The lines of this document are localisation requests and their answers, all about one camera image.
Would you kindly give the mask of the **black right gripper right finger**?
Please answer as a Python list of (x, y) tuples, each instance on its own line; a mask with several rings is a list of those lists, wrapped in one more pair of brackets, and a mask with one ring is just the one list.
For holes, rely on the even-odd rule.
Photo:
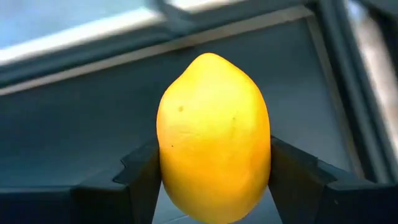
[(397, 184), (379, 184), (271, 139), (269, 189), (283, 223), (397, 224)]

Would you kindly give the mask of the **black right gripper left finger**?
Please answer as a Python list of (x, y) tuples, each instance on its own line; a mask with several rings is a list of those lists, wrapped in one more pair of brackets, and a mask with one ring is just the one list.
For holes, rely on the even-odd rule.
[(153, 139), (79, 184), (1, 187), (1, 223), (151, 223), (160, 183)]

